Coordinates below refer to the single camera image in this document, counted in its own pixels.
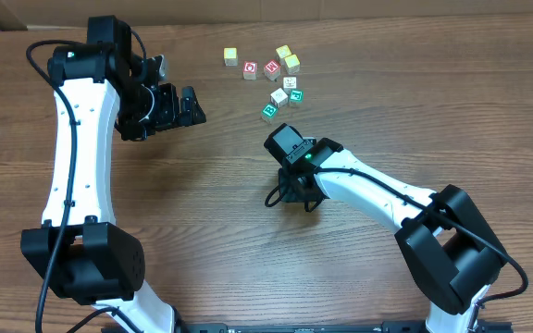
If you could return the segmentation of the green B wooden block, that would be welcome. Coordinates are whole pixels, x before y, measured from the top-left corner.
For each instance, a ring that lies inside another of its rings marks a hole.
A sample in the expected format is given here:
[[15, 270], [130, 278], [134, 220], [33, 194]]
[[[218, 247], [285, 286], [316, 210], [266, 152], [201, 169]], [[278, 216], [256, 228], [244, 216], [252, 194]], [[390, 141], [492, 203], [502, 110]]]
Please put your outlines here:
[[273, 104], [267, 104], [261, 111], [261, 118], [268, 124], [271, 124], [277, 116], [279, 109]]

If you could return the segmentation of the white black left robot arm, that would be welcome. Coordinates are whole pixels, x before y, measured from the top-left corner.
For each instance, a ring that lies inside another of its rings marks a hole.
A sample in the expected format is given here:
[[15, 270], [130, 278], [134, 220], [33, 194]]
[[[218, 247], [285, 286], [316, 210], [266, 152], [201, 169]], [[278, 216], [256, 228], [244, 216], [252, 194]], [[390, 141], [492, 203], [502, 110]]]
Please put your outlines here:
[[54, 41], [39, 69], [56, 102], [52, 185], [41, 225], [22, 232], [20, 249], [42, 294], [92, 306], [125, 332], [182, 332], [180, 314], [146, 282], [141, 242], [117, 225], [112, 141], [142, 142], [206, 116], [192, 87], [167, 81], [162, 55], [133, 51], [139, 41], [114, 16], [90, 18], [85, 42]]

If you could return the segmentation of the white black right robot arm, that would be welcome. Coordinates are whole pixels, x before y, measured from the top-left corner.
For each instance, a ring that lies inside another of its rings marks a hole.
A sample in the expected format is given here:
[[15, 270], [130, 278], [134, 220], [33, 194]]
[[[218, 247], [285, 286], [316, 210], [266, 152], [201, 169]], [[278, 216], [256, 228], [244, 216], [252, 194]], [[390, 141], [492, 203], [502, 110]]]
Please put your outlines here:
[[510, 331], [508, 324], [478, 317], [481, 301], [506, 264], [506, 251], [464, 190], [408, 185], [364, 164], [341, 144], [304, 137], [287, 124], [264, 146], [280, 165], [267, 207], [301, 203], [311, 212], [326, 199], [336, 200], [394, 236], [415, 284], [430, 301], [428, 317], [413, 331]]

